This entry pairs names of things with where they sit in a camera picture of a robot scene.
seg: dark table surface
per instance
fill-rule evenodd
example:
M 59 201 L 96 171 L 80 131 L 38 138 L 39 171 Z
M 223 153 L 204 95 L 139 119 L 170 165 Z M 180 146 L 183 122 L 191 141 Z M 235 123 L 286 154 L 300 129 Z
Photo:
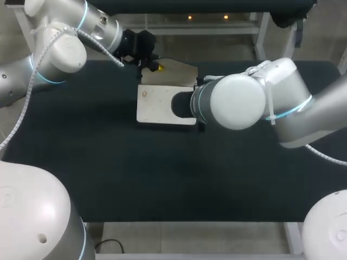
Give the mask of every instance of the dark table surface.
M 226 12 L 270 12 L 280 27 L 303 18 L 317 0 L 89 0 L 109 15 L 114 14 L 188 14 Z M 6 0 L 22 5 L 24 0 Z
M 200 75 L 257 64 L 199 63 Z M 317 93 L 339 72 L 297 62 Z M 89 61 L 54 91 L 33 96 L 4 160 L 43 168 L 67 188 L 86 222 L 304 220 L 319 199 L 347 188 L 347 168 L 305 148 L 285 149 L 268 122 L 244 131 L 171 129 L 136 122 L 135 69 Z M 313 144 L 347 158 L 347 131 Z

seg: white cable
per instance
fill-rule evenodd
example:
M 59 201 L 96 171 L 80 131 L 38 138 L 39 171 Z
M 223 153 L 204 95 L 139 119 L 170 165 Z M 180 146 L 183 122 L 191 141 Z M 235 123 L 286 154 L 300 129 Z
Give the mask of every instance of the white cable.
M 58 38 L 64 34 L 66 32 L 67 28 L 64 28 L 61 31 L 58 31 L 53 37 L 52 39 L 49 41 L 49 43 L 47 44 L 47 46 L 45 47 L 45 49 L 43 50 L 43 52 L 41 53 L 40 57 L 38 58 L 37 61 L 37 65 L 34 68 L 34 71 L 31 75 L 30 81 L 29 81 L 29 86 L 28 86 L 28 91 L 27 91 L 27 95 L 25 97 L 25 101 L 24 101 L 24 106 L 20 115 L 20 118 L 18 119 L 15 127 L 13 128 L 13 130 L 11 131 L 11 133 L 6 137 L 6 139 L 0 144 L 0 151 L 9 143 L 9 141 L 12 139 L 12 137 L 17 133 L 23 119 L 24 116 L 28 110 L 28 105 L 29 105 L 29 101 L 30 101 L 30 97 L 31 97 L 31 92 L 33 91 L 33 87 L 34 87 L 34 83 L 35 83 L 35 79 L 37 77 L 37 73 L 38 73 L 38 69 L 41 65 L 41 62 L 44 58 L 44 56 L 46 55 L 48 49 L 56 42 L 56 40 L 58 40 Z
M 342 166 L 347 166 L 347 162 L 346 161 L 340 161 L 340 160 L 336 160 L 330 156 L 327 156 L 325 155 L 324 153 L 321 153 L 320 151 L 314 149 L 312 146 L 310 145 L 305 145 L 305 147 L 307 149 L 309 149 L 312 153 L 318 155 L 319 157 L 322 157 L 323 159 L 331 162 L 331 163 L 334 163 L 334 164 L 338 164 L 338 165 L 342 165 Z
M 124 67 L 124 64 L 121 63 L 118 59 L 116 59 L 115 57 L 112 56 L 112 54 L 102 45 L 100 44 L 97 40 L 95 40 L 92 36 L 90 36 L 89 34 L 85 33 L 84 31 L 81 31 L 77 28 L 63 28 L 62 30 L 58 31 L 53 37 L 52 39 L 48 42 L 47 46 L 45 47 L 45 49 L 43 50 L 43 52 L 41 53 L 40 57 L 38 58 L 36 67 L 34 68 L 34 71 L 31 75 L 30 81 L 29 81 L 29 85 L 28 85 L 28 91 L 27 91 L 27 95 L 25 96 L 25 101 L 24 101 L 24 106 L 20 115 L 20 118 L 18 119 L 15 127 L 13 128 L 13 130 L 11 131 L 11 133 L 5 138 L 5 140 L 0 144 L 0 151 L 9 143 L 9 141 L 13 138 L 13 136 L 17 133 L 19 127 L 21 126 L 24 116 L 28 110 L 28 106 L 29 106 L 29 101 L 31 98 L 31 93 L 33 91 L 33 87 L 34 87 L 34 83 L 36 80 L 36 77 L 38 75 L 38 69 L 40 68 L 40 65 L 43 61 L 43 58 L 45 57 L 47 51 L 49 50 L 49 48 L 59 39 L 59 37 L 61 35 L 63 35 L 64 33 L 66 33 L 66 31 L 68 29 L 72 29 L 74 31 L 76 31 L 79 35 L 81 35 L 82 37 L 90 40 L 92 43 L 94 43 L 97 47 L 100 48 L 100 50 L 102 51 L 102 53 L 104 53 L 106 56 L 108 56 L 118 67 Z
M 96 39 L 94 39 L 92 36 L 90 36 L 89 34 L 85 33 L 84 31 L 81 31 L 77 28 L 73 28 L 79 35 L 81 35 L 82 37 L 90 40 L 92 43 L 94 43 L 97 47 L 99 47 L 99 49 L 102 51 L 103 54 L 105 54 L 107 57 L 109 57 L 111 59 L 111 61 L 113 61 L 118 67 L 124 67 L 124 64 L 119 61 L 117 58 L 113 57 L 113 55 L 100 43 L 98 42 Z

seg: black fabric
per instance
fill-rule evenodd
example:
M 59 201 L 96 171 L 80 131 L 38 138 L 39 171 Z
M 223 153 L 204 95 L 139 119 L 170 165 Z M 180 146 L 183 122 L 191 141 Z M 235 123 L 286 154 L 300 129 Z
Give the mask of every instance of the black fabric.
M 203 76 L 256 64 L 198 65 Z M 313 94 L 339 77 L 329 62 L 297 66 Z M 203 133 L 141 127 L 135 74 L 134 67 L 89 61 L 58 89 L 34 95 L 4 160 L 58 177 L 85 222 L 303 221 L 319 199 L 347 188 L 346 167 L 281 147 L 265 121 Z M 346 160 L 347 130 L 313 146 Z
M 114 14 L 188 14 L 270 12 L 282 28 L 304 18 L 317 0 L 89 0 L 98 9 Z M 5 4 L 24 4 L 6 0 Z

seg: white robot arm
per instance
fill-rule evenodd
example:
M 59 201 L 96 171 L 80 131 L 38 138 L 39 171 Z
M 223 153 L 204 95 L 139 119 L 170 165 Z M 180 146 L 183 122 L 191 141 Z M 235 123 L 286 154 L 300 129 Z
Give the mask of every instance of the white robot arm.
M 0 107 L 25 96 L 42 51 L 60 31 L 67 33 L 43 58 L 33 91 L 53 88 L 83 67 L 86 51 L 77 30 L 91 35 L 110 53 L 129 40 L 117 21 L 83 0 L 26 0 L 25 11 L 34 27 L 36 49 L 22 60 L 0 66 Z M 235 130 L 261 118 L 269 120 L 283 146 L 299 147 L 345 126 L 340 119 L 347 112 L 346 85 L 342 78 L 312 97 L 295 64 L 281 59 L 241 75 L 206 78 L 192 94 L 190 109 L 200 122 Z M 338 207 L 329 218 L 341 216 L 339 224 L 317 234 L 322 238 L 319 245 L 313 234 L 319 228 L 317 223 L 326 223 L 326 219 L 312 220 L 320 213 L 316 207 L 307 217 L 304 241 L 308 260 L 346 259 L 346 193 L 340 194 L 333 197 Z M 317 254 L 315 246 L 329 249 Z M 0 161 L 0 259 L 95 260 L 81 218 L 64 186 L 50 173 Z

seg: tiled floor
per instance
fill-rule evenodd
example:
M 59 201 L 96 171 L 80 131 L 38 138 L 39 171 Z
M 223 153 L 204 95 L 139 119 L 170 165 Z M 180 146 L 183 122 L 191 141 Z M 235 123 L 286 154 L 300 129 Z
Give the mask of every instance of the tiled floor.
M 12 10 L 0 0 L 0 63 L 24 57 L 29 49 Z M 181 16 L 159 16 L 181 19 Z M 134 19 L 122 16 L 121 21 Z M 298 60 L 330 60 L 338 64 L 347 46 L 346 0 L 320 0 L 305 22 L 302 47 L 295 51 Z M 270 22 L 265 40 L 269 59 L 280 57 L 289 29 Z M 248 36 L 167 36 L 158 39 L 162 56 L 182 61 L 249 60 L 254 58 Z M 104 59 L 88 50 L 90 59 Z M 0 109 L 0 139 L 17 120 L 23 102 Z M 102 238 L 120 240 L 128 253 L 288 253 L 284 228 L 280 223 L 105 223 Z M 103 253 L 120 252 L 112 242 Z

